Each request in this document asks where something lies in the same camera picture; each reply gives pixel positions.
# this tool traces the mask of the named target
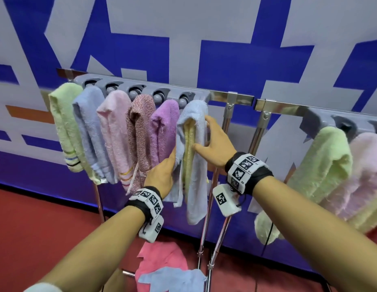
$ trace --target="gray roller ball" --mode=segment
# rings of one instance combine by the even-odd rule
[[[188,100],[185,97],[179,99],[179,108],[184,109],[188,104]]]
[[[106,93],[109,94],[111,91],[115,91],[115,88],[114,87],[108,87],[106,89]]]
[[[129,98],[131,101],[133,101],[136,96],[138,95],[137,91],[136,90],[132,90],[131,92],[129,92]]]
[[[155,104],[162,104],[163,103],[163,96],[160,95],[159,93],[156,93],[153,96],[153,101],[155,102]]]

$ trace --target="white sleeve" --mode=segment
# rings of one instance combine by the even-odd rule
[[[62,292],[59,288],[55,285],[48,284],[48,283],[38,283],[29,288],[27,288],[24,292]]]

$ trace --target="person's left arm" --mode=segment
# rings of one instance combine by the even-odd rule
[[[175,150],[148,172],[144,186],[156,187],[165,198],[172,188]],[[126,206],[72,249],[40,282],[62,291],[100,291],[117,269],[145,222],[143,212]]]

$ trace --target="person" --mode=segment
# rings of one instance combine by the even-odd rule
[[[214,118],[206,116],[210,144],[194,144],[207,162],[223,169],[236,150]],[[172,188],[175,150],[149,171],[144,186],[165,198]],[[339,291],[377,291],[377,245],[332,213],[273,176],[261,179],[253,197],[283,236]],[[141,210],[126,206],[81,241],[28,292],[100,291],[120,287],[117,269],[145,221]]]

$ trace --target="pink cloth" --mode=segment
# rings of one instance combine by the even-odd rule
[[[377,134],[362,133],[351,143],[352,176],[320,205],[348,220],[368,205],[377,192]]]
[[[108,157],[118,179],[127,191],[133,176],[133,163],[129,153],[126,112],[132,105],[129,96],[120,90],[108,94],[98,107],[103,139]]]
[[[135,273],[138,292],[149,292],[150,284],[140,284],[138,282],[142,274],[152,273],[162,267],[180,268],[188,270],[186,257],[175,242],[145,242],[137,257],[142,257],[138,269]]]
[[[152,114],[149,121],[152,168],[169,157],[176,143],[176,123],[179,104],[168,99]]]
[[[140,94],[136,96],[132,106],[126,112],[130,156],[135,167],[130,193],[135,193],[139,188],[142,188],[146,175],[151,169],[148,126],[149,119],[155,110],[156,106],[152,96]]]

